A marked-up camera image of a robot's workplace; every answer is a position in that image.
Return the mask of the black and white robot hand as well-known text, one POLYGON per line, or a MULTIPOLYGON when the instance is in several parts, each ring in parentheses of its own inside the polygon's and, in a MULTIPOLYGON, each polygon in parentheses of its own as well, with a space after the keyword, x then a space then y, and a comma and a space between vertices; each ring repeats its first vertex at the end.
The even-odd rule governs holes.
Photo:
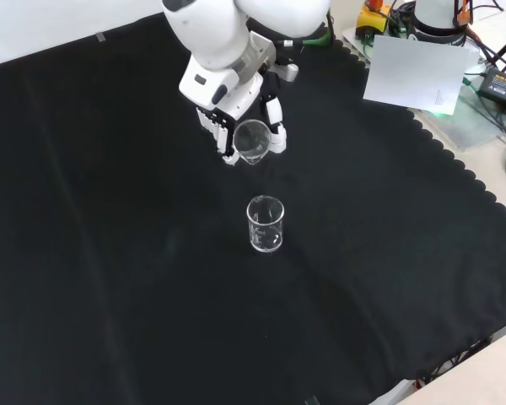
POLYGON ((241 84, 234 70, 209 71, 192 57, 179 90, 195 105, 200 125, 212 134, 223 161, 235 165, 244 158, 235 149, 237 129, 246 125, 247 116, 255 107, 260 110, 260 122, 268 131, 267 150, 274 154, 286 150, 287 131, 278 94, 280 81, 293 82, 298 72, 291 59, 285 59, 284 63, 265 61, 252 78, 241 84))

